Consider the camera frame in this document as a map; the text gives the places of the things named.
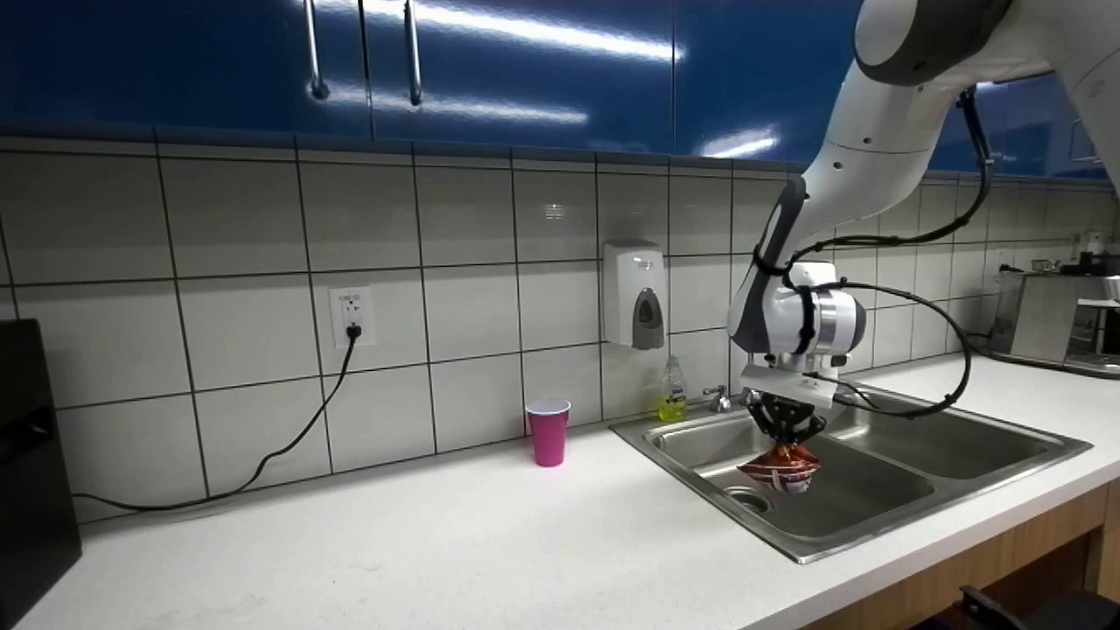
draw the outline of red object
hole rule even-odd
[[[781,494],[806,494],[818,458],[803,445],[773,445],[767,455],[746,460],[740,471],[750,479],[773,487]]]

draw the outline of power cord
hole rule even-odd
[[[98,494],[71,494],[71,497],[145,514],[145,512],[185,512],[185,508],[203,508],[203,504],[216,504],[216,499],[228,499],[228,497],[246,494],[246,491],[267,471],[267,464],[271,464],[274,458],[286,455],[292,449],[299,449],[299,445],[313,432],[313,425],[320,423],[320,417],[327,413],[327,406],[337,399],[337,390],[342,387],[342,382],[347,382],[347,375],[350,375],[350,357],[355,357],[358,336],[360,336],[360,324],[347,324],[347,357],[342,357],[341,379],[337,379],[337,383],[329,387],[329,395],[322,399],[322,406],[313,413],[313,418],[308,418],[285,449],[262,455],[262,458],[255,460],[252,476],[248,476],[242,487],[223,491],[223,494],[211,494],[211,497],[201,497],[201,499],[181,499],[181,504],[125,504],[125,499],[98,497]]]

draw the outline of cable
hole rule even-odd
[[[96,504],[110,504],[110,508],[119,508],[119,512],[140,512],[140,514],[148,514],[148,512],[185,512],[185,508],[216,504],[216,499],[228,499],[228,497],[246,494],[246,491],[267,471],[267,464],[271,464],[274,458],[286,455],[292,449],[299,449],[299,445],[313,432],[313,425],[320,423],[320,417],[327,413],[327,406],[337,399],[337,390],[342,387],[342,382],[347,382],[347,375],[350,375],[350,357],[355,357],[358,336],[360,336],[360,324],[347,324],[347,357],[342,357],[341,379],[337,379],[337,383],[329,387],[329,395],[322,399],[322,406],[313,413],[313,418],[308,418],[285,449],[262,455],[262,458],[255,460],[252,476],[248,476],[242,487],[223,491],[223,494],[211,494],[211,497],[201,497],[201,499],[181,499],[181,504],[125,504],[125,499],[98,497],[98,494],[71,494],[71,497],[76,497],[76,499],[96,499]]]
[[[949,221],[949,222],[943,222],[934,232],[911,233],[911,238],[904,238],[904,233],[836,233],[836,238],[813,241],[813,243],[799,248],[790,256],[790,261],[781,270],[784,287],[795,287],[790,270],[813,250],[823,250],[823,248],[908,248],[908,243],[928,243],[928,241],[949,238],[952,232],[965,227],[976,218],[976,210],[983,207],[983,199],[991,191],[991,172],[986,172],[991,145],[986,145],[983,121],[980,121],[980,113],[976,113],[976,86],[962,91],[957,105],[965,113],[970,144],[974,144],[976,176],[980,176],[980,186],[976,186],[976,194],[974,194],[970,210],[962,210],[957,221]]]
[[[965,222],[976,218],[976,210],[983,207],[986,191],[991,191],[991,172],[986,172],[986,164],[991,164],[991,145],[986,145],[983,121],[980,121],[980,113],[976,113],[976,86],[962,91],[957,105],[959,105],[962,115],[965,115],[970,144],[974,144],[974,155],[976,155],[976,194],[974,194],[974,201],[970,201],[965,212],[959,212],[957,221],[949,221],[949,222],[943,222],[943,227],[934,227],[934,232],[911,233],[911,238],[904,238],[904,233],[836,233],[836,238],[823,238],[823,241],[813,241],[813,243],[799,248],[788,264],[762,264],[767,277],[781,277],[784,287],[790,287],[790,291],[803,294],[803,303],[806,303],[810,315],[803,319],[806,324],[803,324],[803,345],[799,345],[799,354],[803,354],[803,350],[810,345],[810,339],[817,336],[817,329],[813,329],[813,291],[840,291],[840,287],[878,291],[878,294],[893,294],[893,297],[924,303],[924,306],[931,306],[937,319],[949,323],[949,329],[952,329],[957,339],[959,339],[959,354],[962,354],[962,375],[959,375],[957,387],[952,387],[943,403],[931,403],[931,406],[921,406],[921,410],[883,410],[883,406],[874,406],[872,399],[862,395],[874,413],[886,413],[886,417],[931,417],[931,413],[949,410],[949,406],[970,387],[970,379],[974,379],[974,345],[970,345],[965,332],[952,323],[949,312],[943,312],[934,299],[924,299],[924,297],[918,297],[918,294],[908,294],[908,291],[896,291],[896,287],[878,287],[878,282],[852,282],[852,280],[823,282],[823,287],[799,287],[799,282],[790,280],[790,270],[795,270],[806,256],[823,250],[823,248],[904,248],[904,243],[928,243],[928,241],[937,241],[937,238],[965,227]]]
[[[915,418],[915,417],[931,417],[931,413],[943,413],[943,410],[957,406],[959,395],[970,387],[970,379],[974,379],[974,344],[965,339],[965,332],[959,329],[959,323],[957,323],[945,306],[937,306],[934,299],[918,297],[918,294],[911,294],[911,291],[896,291],[896,287],[840,280],[840,282],[823,282],[818,291],[840,291],[840,287],[878,291],[878,294],[893,294],[893,297],[915,299],[915,303],[921,303],[921,306],[931,306],[937,319],[945,319],[945,324],[949,324],[952,336],[959,339],[962,375],[959,375],[957,387],[952,387],[943,403],[918,406],[918,410],[886,410],[886,406],[874,406],[874,403],[872,403],[857,383],[852,383],[852,382],[827,379],[827,375],[813,375],[813,379],[818,379],[818,382],[836,382],[836,383],[852,387],[853,395],[862,395],[862,399],[868,403],[868,410],[886,413],[886,417],[911,417],[911,418]]]

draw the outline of wall tile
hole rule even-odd
[[[1050,238],[1120,238],[1118,233],[1120,201],[1109,186],[1055,186],[1047,194],[1047,233]]]
[[[732,256],[732,277],[728,277],[728,303],[736,299],[742,280],[746,280],[746,270],[750,270],[750,256]]]
[[[516,264],[430,270],[424,291],[433,360],[517,350]]]
[[[455,172],[509,172],[509,156],[479,156],[479,155],[418,155],[418,169],[455,169]]]
[[[329,449],[337,471],[433,455],[427,366],[350,375],[329,403]]]
[[[670,395],[665,382],[670,344],[659,350],[627,350],[602,344],[602,418],[652,417],[652,406]]]
[[[172,277],[152,156],[5,155],[0,212],[20,282]]]
[[[301,164],[369,164],[369,169],[412,169],[412,155],[374,155],[374,150],[295,150]]]
[[[410,169],[305,164],[313,270],[420,264]]]
[[[878,248],[878,259],[874,259],[878,282],[896,287],[896,291],[918,291],[918,256],[915,256],[915,248]],[[878,303],[904,303],[904,297],[878,294]]]
[[[670,241],[670,186],[647,176],[598,176],[598,241]]]
[[[596,172],[516,172],[517,256],[596,259]]]
[[[943,299],[952,294],[952,271],[949,271],[952,248],[945,243],[924,243],[915,259],[915,294],[928,299]]]
[[[670,259],[670,329],[728,324],[728,259]]]
[[[598,176],[643,176],[643,179],[665,179],[670,176],[670,161],[662,156],[637,156],[637,161],[627,161],[627,156],[598,156]]]
[[[322,403],[320,379],[203,390],[201,418],[203,418],[211,491],[228,494],[242,487],[262,455],[285,449],[292,437],[299,437],[308,425],[320,403]],[[320,418],[308,431],[308,437],[295,452],[274,458],[252,487],[313,479],[327,471],[329,471],[327,431]]]
[[[598,344],[596,261],[521,264],[521,344]]]
[[[918,233],[924,186],[918,186],[900,207],[874,218],[878,233]]]
[[[13,299],[10,299],[10,287],[0,287],[0,323],[13,319]]]
[[[526,354],[526,399],[566,399],[572,423],[598,423],[598,345]]]
[[[915,306],[874,312],[874,366],[911,360]]]
[[[596,176],[596,161],[588,161],[588,156],[516,155],[516,172],[588,172],[588,176]]]
[[[708,387],[726,383],[728,387],[728,332],[683,332],[671,336],[671,357],[679,360],[687,395],[691,399],[708,399]]]
[[[980,297],[952,299],[952,319],[959,323],[962,332],[991,332],[994,297],[980,294]]]
[[[148,155],[148,156],[155,156],[155,144],[110,144],[110,138],[62,138],[62,135],[0,135],[0,150],[29,150],[29,155]]]
[[[732,250],[732,179],[671,179],[670,250]]]
[[[20,287],[59,406],[190,390],[172,282]]]
[[[482,357],[430,366],[439,452],[521,432],[517,357]]]
[[[201,387],[320,375],[308,277],[185,280],[181,319]]]
[[[420,169],[424,264],[516,261],[511,172]]]
[[[190,395],[59,413],[75,494],[125,504],[178,504],[207,497],[197,413]],[[76,499],[82,514],[111,508]]]
[[[736,241],[732,250],[753,250],[767,232],[769,210],[784,190],[784,176],[736,176]]]
[[[1047,232],[1047,191],[1021,180],[997,180],[986,194],[986,238],[1040,238]]]
[[[983,243],[959,243],[949,259],[949,297],[974,297],[986,291]]]
[[[162,156],[197,161],[295,161],[295,145],[221,145],[221,144],[157,144]]]
[[[934,232],[945,227],[949,221],[957,221],[959,212],[965,212],[976,199],[976,180],[959,180],[959,179],[928,179],[921,186],[921,232]],[[986,238],[986,222],[994,218],[991,194],[983,199],[983,207],[974,212],[974,221],[959,232],[952,232],[945,241],[983,241]]]
[[[315,271],[322,375],[337,375],[347,357],[347,345],[341,345],[334,332],[334,291],[341,287],[374,291],[374,329],[364,329],[364,336],[374,336],[374,345],[358,345],[350,357],[350,369],[427,360],[420,270]]]
[[[5,218],[0,218],[0,282],[10,282],[10,271],[8,271],[8,248],[5,248]]]
[[[937,357],[949,354],[949,323],[937,319],[931,306],[915,306],[915,357]]]
[[[295,164],[165,161],[185,277],[308,270]]]
[[[878,259],[874,248],[840,248],[836,271],[852,282],[878,282]],[[866,306],[878,303],[878,291],[852,291]]]

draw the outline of microwave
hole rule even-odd
[[[0,323],[0,630],[82,557],[42,336]]]

